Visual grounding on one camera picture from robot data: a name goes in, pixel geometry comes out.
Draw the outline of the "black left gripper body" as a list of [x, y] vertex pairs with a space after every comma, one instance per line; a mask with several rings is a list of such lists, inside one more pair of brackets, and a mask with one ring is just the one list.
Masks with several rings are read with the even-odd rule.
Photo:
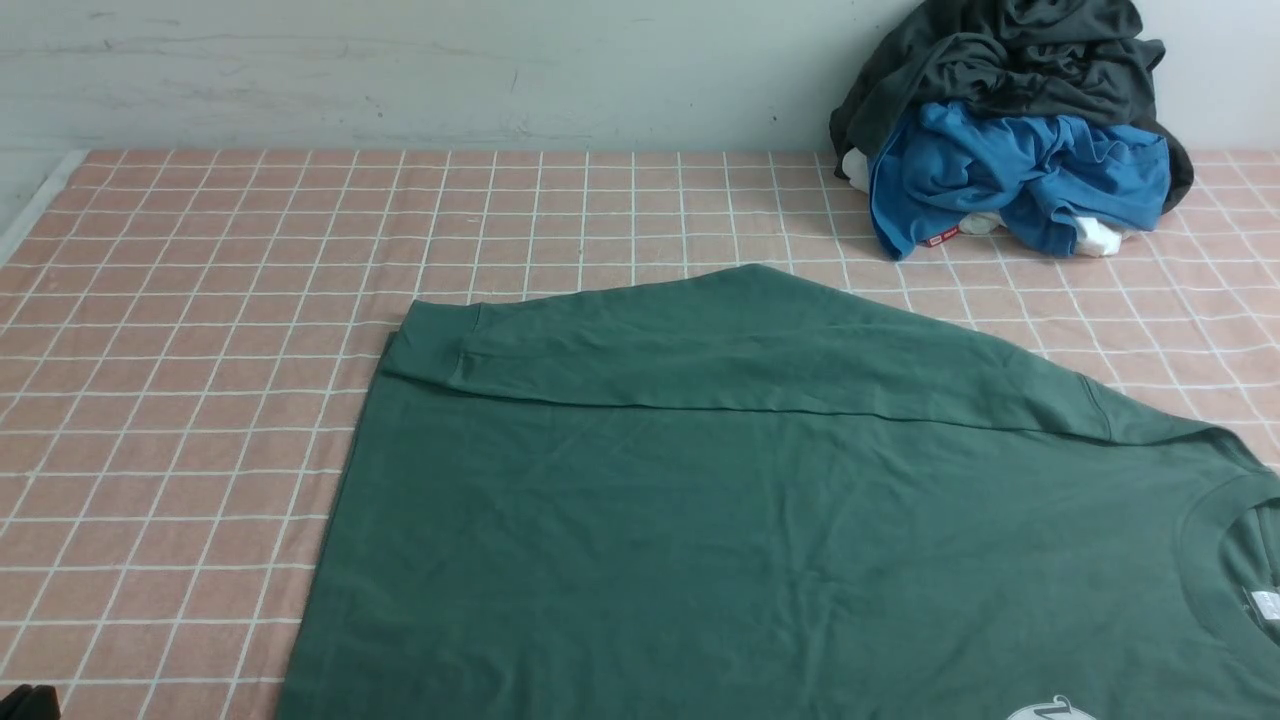
[[18, 685], [0, 703], [1, 720], [59, 720], [58, 692], [51, 685]]

